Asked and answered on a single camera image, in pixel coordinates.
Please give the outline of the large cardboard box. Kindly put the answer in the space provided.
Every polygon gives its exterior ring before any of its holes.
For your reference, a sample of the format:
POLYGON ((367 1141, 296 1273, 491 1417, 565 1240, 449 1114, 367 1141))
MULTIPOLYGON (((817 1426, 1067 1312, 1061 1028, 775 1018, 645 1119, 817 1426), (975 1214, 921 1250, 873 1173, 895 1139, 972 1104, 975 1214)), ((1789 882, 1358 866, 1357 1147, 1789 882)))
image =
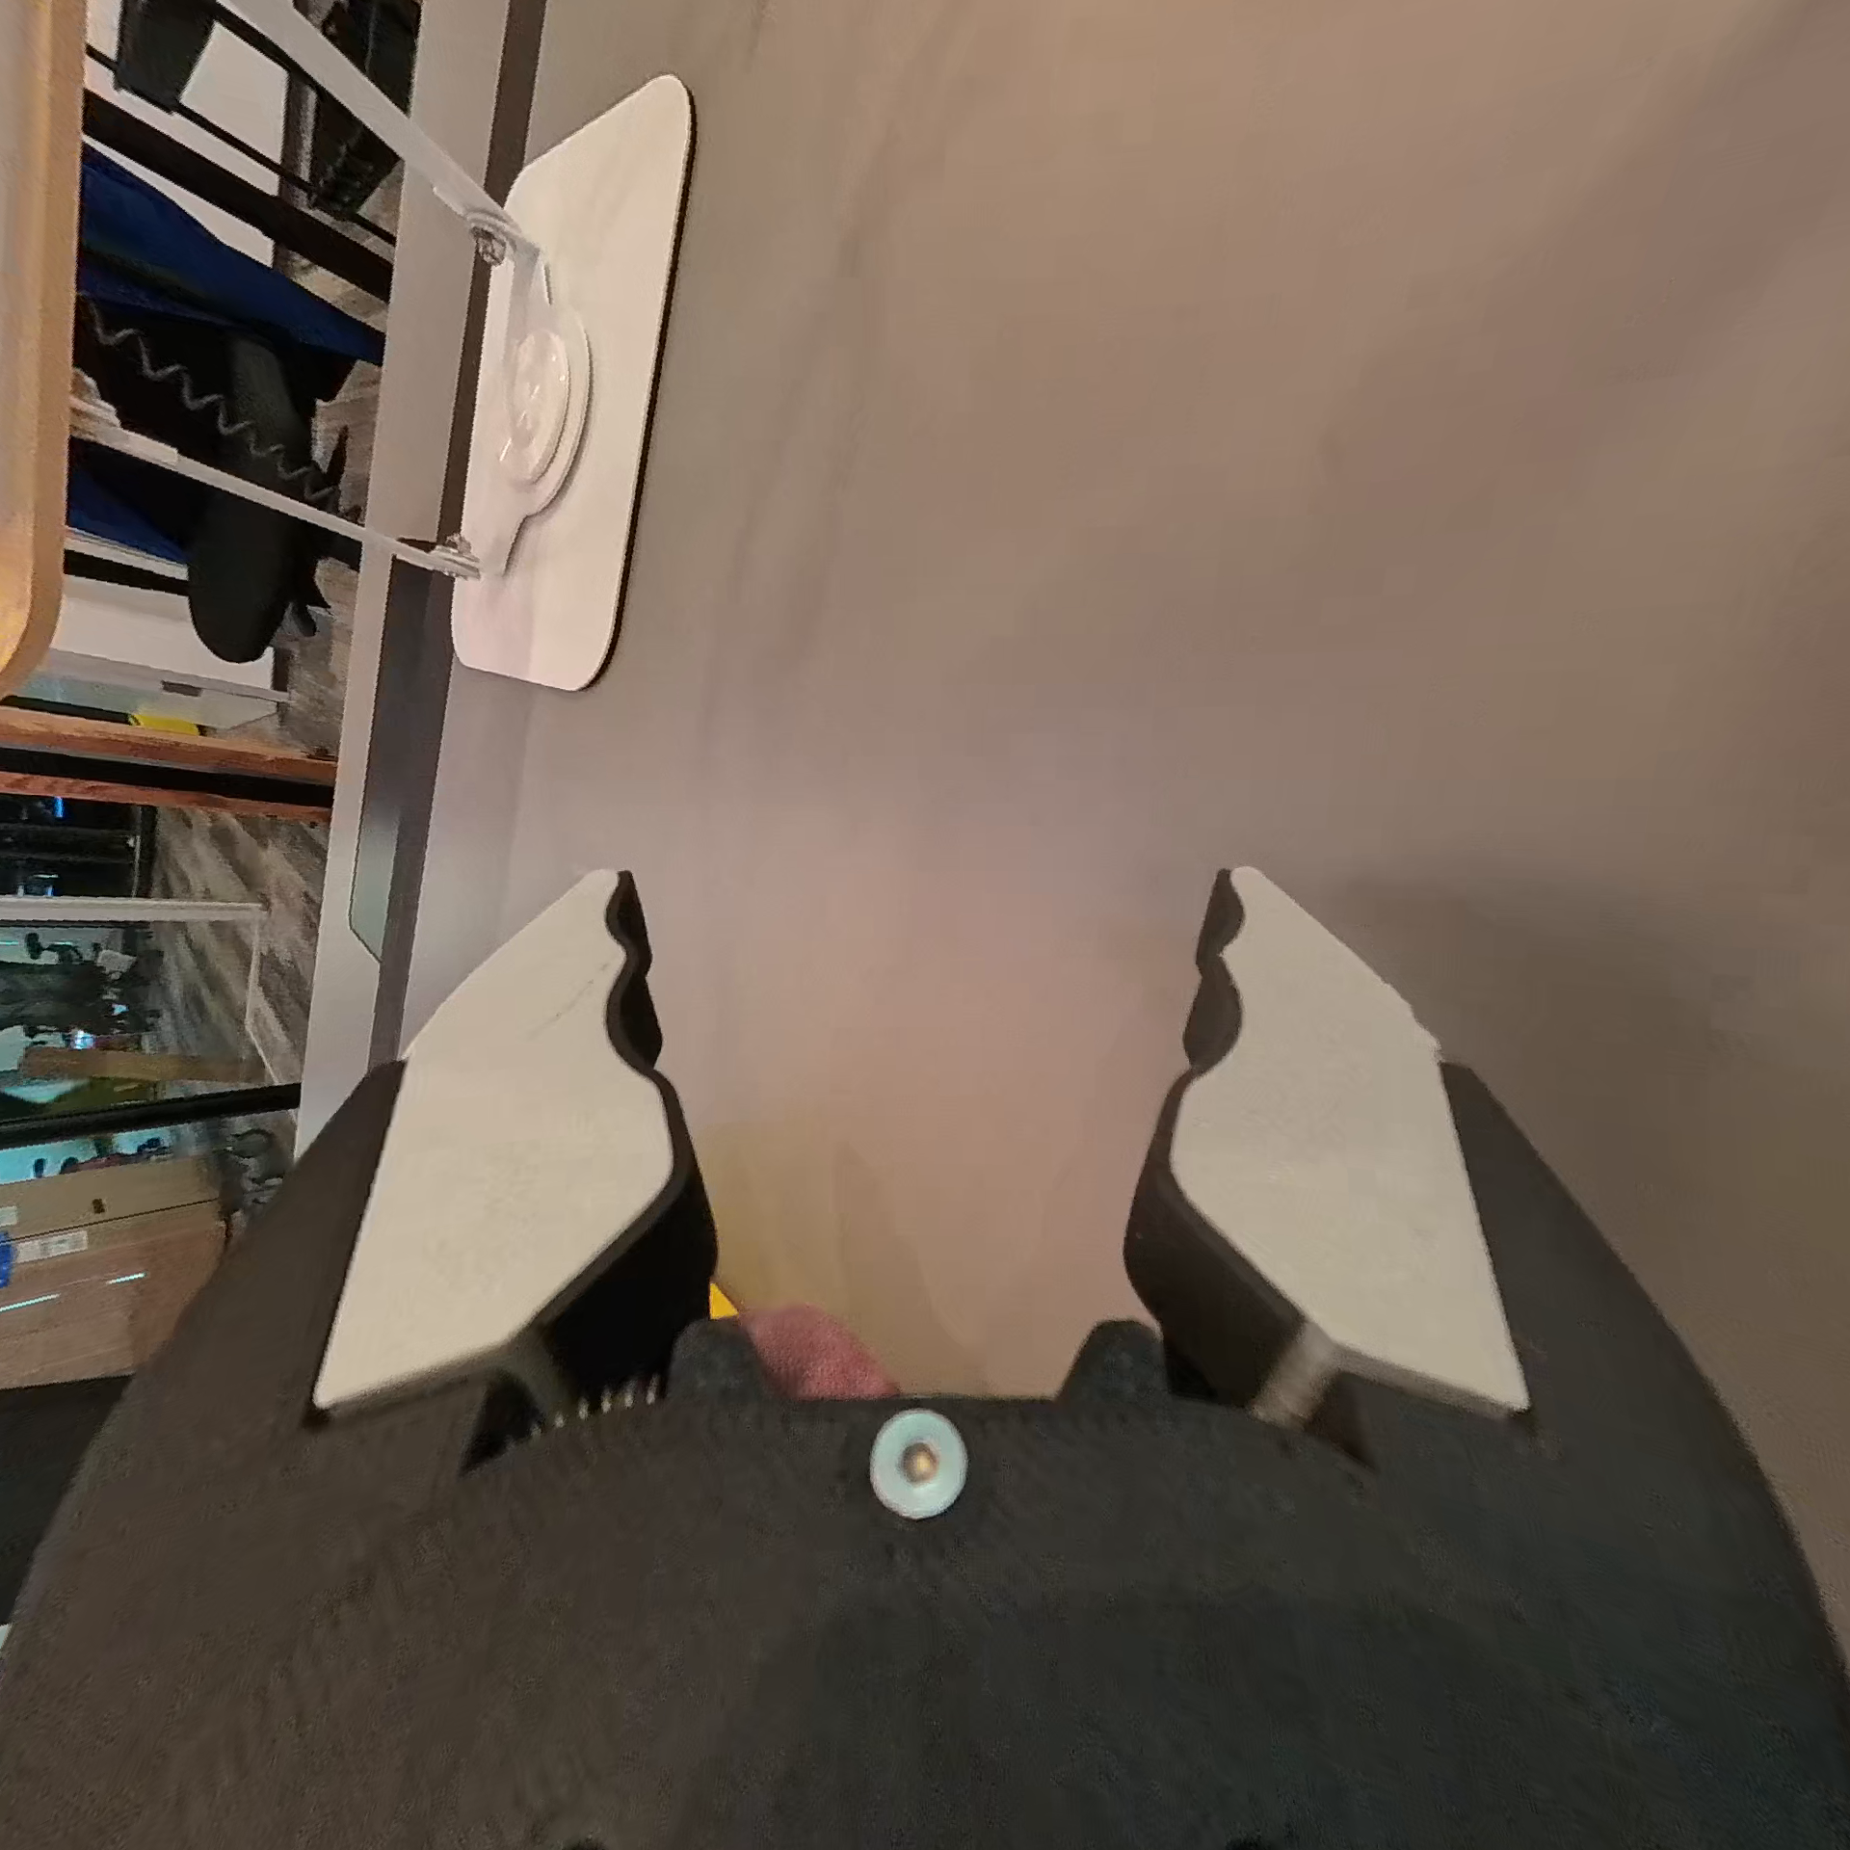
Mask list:
POLYGON ((228 1246, 202 1156, 3 1188, 3 1387, 128 1376, 175 1332, 228 1246))

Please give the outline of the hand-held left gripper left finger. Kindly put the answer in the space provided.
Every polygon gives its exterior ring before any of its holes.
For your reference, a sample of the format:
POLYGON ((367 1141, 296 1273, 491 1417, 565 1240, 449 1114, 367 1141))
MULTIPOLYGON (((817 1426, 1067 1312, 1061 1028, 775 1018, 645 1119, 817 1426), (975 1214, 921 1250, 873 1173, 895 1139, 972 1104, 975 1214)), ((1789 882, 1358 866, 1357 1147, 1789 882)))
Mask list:
POLYGON ((634 876, 594 869, 410 1042, 315 1375, 320 1417, 443 1386, 538 1419, 657 1402, 718 1234, 634 876))

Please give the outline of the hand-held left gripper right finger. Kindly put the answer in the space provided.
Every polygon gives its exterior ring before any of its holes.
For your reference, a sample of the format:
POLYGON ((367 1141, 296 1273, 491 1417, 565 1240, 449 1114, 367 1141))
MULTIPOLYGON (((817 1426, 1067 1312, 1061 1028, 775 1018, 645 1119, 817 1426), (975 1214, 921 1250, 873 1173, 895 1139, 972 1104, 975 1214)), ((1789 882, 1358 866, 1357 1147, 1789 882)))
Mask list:
POLYGON ((1126 1275, 1172 1386, 1278 1426, 1346 1380, 1532 1406, 1436 1038, 1252 866, 1214 874, 1126 1275))

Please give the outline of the black pole stand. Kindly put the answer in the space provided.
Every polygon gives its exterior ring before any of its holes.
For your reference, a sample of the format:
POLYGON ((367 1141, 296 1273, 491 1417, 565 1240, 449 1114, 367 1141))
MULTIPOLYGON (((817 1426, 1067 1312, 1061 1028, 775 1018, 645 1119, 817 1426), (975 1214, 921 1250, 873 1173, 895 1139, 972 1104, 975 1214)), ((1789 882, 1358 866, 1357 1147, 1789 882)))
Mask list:
POLYGON ((224 1119, 262 1119, 300 1107, 301 1085, 267 1083, 228 1092, 187 1095, 156 1101, 117 1101, 87 1112, 32 1112, 5 1116, 3 1150, 28 1150, 41 1143, 94 1141, 175 1126, 204 1126, 224 1119))

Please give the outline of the blue office chair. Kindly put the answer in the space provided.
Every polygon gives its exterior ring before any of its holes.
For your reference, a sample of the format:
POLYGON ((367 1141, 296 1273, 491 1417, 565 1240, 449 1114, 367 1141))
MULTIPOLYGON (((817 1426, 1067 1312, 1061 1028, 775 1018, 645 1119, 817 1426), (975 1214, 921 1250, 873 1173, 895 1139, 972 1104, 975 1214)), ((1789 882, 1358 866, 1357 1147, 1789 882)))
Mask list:
POLYGON ((382 365, 386 340, 245 250, 223 243, 175 198, 101 150, 82 153, 75 367, 117 420, 180 455, 200 453, 200 413, 224 380, 236 334, 282 357, 300 400, 313 403, 313 453, 329 483, 306 499, 351 518, 346 439, 317 460, 315 420, 362 363, 382 365))

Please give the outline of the person's left hand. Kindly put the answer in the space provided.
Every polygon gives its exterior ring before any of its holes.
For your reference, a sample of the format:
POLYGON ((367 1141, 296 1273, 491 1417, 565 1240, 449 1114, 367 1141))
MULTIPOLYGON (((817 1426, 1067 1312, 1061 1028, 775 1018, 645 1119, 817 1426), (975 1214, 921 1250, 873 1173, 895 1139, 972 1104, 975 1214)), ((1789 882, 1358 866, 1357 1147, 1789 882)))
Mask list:
POLYGON ((734 1321, 766 1380, 787 1398, 886 1400, 899 1395, 878 1356, 819 1305, 741 1310, 734 1321))

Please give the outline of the white folding stand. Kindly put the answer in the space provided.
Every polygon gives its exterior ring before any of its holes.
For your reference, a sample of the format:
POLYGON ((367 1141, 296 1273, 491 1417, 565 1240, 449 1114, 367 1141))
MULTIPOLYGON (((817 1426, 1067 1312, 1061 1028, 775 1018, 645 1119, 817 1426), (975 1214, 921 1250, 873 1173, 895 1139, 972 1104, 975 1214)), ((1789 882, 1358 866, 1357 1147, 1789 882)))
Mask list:
POLYGON ((460 583, 463 664, 588 686, 613 656, 632 555, 697 136, 685 81, 650 78, 525 166, 498 201, 293 5, 200 14, 346 108, 469 229, 490 291, 460 531, 397 539, 128 432, 91 387, 72 394, 72 436, 441 572, 460 583))

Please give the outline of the black office chair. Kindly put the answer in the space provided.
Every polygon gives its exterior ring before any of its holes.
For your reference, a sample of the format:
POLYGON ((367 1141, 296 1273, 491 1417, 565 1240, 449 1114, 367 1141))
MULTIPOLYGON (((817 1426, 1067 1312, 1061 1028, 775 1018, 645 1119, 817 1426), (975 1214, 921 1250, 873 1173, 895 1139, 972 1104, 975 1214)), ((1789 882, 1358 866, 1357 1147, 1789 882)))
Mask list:
MULTIPOLYGON (((282 357, 236 334, 215 403, 202 413, 202 457, 220 473, 291 501, 327 489, 313 453, 313 403, 300 400, 282 357)), ((189 610, 204 647, 257 660, 293 610, 313 603, 320 531, 278 508, 207 489, 189 538, 189 610)))

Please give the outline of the wooden desk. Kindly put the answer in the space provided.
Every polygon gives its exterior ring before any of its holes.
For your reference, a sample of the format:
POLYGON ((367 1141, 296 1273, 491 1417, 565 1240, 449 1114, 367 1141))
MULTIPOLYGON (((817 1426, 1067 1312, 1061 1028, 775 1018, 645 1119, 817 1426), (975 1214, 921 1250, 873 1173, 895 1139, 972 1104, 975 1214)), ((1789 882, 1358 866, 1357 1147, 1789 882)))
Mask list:
POLYGON ((324 826, 340 761, 232 734, 3 706, 3 794, 324 826))

